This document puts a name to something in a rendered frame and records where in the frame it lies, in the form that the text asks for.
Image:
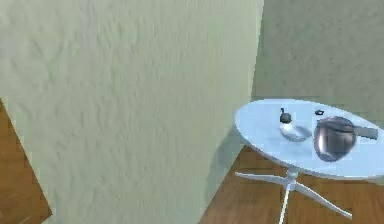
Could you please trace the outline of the white round table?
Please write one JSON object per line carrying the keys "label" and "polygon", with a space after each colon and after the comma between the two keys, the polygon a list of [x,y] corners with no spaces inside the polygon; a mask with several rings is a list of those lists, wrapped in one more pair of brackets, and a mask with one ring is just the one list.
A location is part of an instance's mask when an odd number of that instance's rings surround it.
{"label": "white round table", "polygon": [[[304,141],[289,141],[280,133],[281,108],[291,114],[295,126],[303,129]],[[358,137],[356,145],[345,157],[336,162],[325,162],[314,150],[314,130],[319,119],[330,116],[347,118],[358,126],[377,128],[378,139]],[[347,218],[352,214],[299,183],[298,175],[303,173],[333,180],[367,180],[384,176],[384,130],[337,107],[287,98],[257,100],[236,112],[235,127],[250,147],[287,169],[284,177],[241,172],[236,174],[238,177],[279,184],[286,193],[300,192]]]}

